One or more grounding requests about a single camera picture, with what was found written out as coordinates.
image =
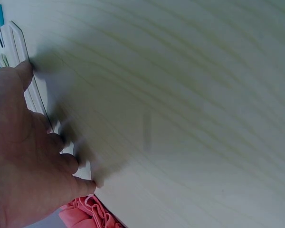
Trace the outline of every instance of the pink ruffled cloth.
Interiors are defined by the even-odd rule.
[[[59,216],[67,228],[124,228],[93,195],[76,198],[61,208]]]

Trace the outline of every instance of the wood grain pattern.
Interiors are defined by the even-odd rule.
[[[285,0],[3,7],[125,225],[285,228]]]

